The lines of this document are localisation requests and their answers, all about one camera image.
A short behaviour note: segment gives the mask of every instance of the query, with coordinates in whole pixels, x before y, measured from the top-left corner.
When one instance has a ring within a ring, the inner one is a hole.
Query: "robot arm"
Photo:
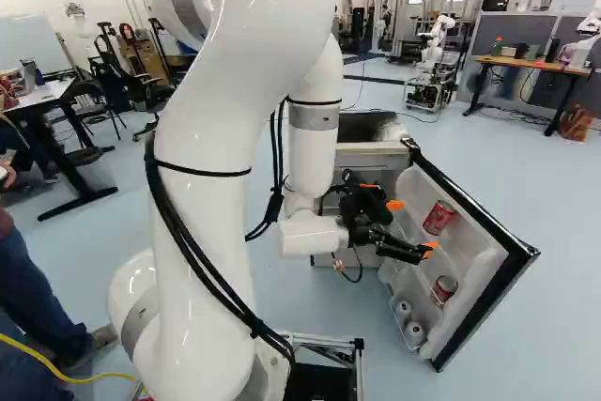
[[[329,38],[335,0],[150,1],[161,23],[199,55],[162,114],[149,181],[161,180],[194,249],[229,284],[236,305],[252,312],[243,200],[259,135],[286,95],[296,102],[289,182],[297,205],[331,183],[342,84],[340,50]],[[341,233],[330,220],[311,221],[325,224],[324,237]],[[182,253],[185,234],[174,234],[163,208],[152,206],[151,222],[152,252],[119,269],[110,286],[109,313],[124,348],[158,401],[241,399],[266,342],[255,332],[264,328],[241,321],[197,277],[198,255]],[[277,401],[277,392],[244,399]]]
[[[447,30],[455,27],[455,19],[439,15],[432,30],[427,33],[418,33],[418,38],[427,40],[427,47],[422,50],[422,62],[419,64],[420,69],[432,70],[436,63],[439,63],[442,58],[444,39],[447,36]]]
[[[598,35],[601,30],[601,0],[595,0],[587,18],[582,21],[576,31],[583,36]]]
[[[601,39],[601,0],[595,0],[593,9],[576,31],[584,39],[563,46],[558,60],[568,64],[570,69],[583,69],[591,50]]]

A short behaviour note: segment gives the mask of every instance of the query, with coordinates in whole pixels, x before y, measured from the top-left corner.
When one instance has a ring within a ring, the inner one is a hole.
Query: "person's arm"
[[[8,174],[6,179],[4,180],[3,188],[9,188],[10,185],[14,183],[17,179],[17,172],[6,162],[0,160],[0,166],[7,170]]]

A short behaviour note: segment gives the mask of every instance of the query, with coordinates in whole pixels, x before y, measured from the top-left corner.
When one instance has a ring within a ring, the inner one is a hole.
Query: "black table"
[[[48,220],[56,215],[78,208],[118,191],[117,187],[93,190],[77,171],[77,168],[69,157],[65,155],[61,147],[55,141],[53,131],[46,125],[44,114],[53,108],[59,107],[82,143],[84,143],[86,147],[98,149],[94,146],[94,143],[86,133],[84,126],[77,118],[69,98],[65,96],[66,91],[73,81],[74,79],[48,82],[45,86],[37,87],[31,94],[20,97],[19,105],[16,107],[9,108],[2,112],[12,120],[17,127],[21,127],[22,122],[26,124],[26,128],[36,137],[44,148],[44,151],[56,163],[58,169],[65,175],[69,183],[78,193],[76,199],[39,215],[38,221]]]

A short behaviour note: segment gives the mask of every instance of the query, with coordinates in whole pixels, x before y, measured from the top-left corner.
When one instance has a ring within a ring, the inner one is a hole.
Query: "jeans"
[[[61,358],[77,360],[92,346],[85,325],[69,319],[14,226],[0,239],[0,307],[28,336]]]
[[[0,332],[27,342],[15,323],[0,310]],[[71,401],[73,393],[37,360],[0,342],[0,399],[3,401]]]
[[[23,161],[23,166],[25,166],[24,170],[27,171],[28,168],[26,166],[31,166],[31,160],[36,162],[39,166],[41,172],[46,175],[49,173],[49,164],[50,157],[44,151],[41,144],[38,140],[31,136],[31,134],[23,130],[22,135],[27,140],[27,145],[23,142],[19,133],[17,133],[9,124],[0,120],[0,149],[3,149],[3,152],[6,152],[6,149],[13,149],[17,151],[17,155],[15,155],[15,161],[21,162]]]

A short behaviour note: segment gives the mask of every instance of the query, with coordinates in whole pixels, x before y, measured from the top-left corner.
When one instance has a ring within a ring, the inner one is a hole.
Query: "open refrigerator door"
[[[415,142],[401,141],[409,149],[409,168],[395,188],[405,206],[394,213],[390,231],[436,247],[419,265],[384,258],[378,278],[392,292],[389,304],[408,348],[441,371],[539,252],[444,175]],[[440,201],[455,213],[434,236],[424,221]],[[441,281],[452,285],[449,292]]]

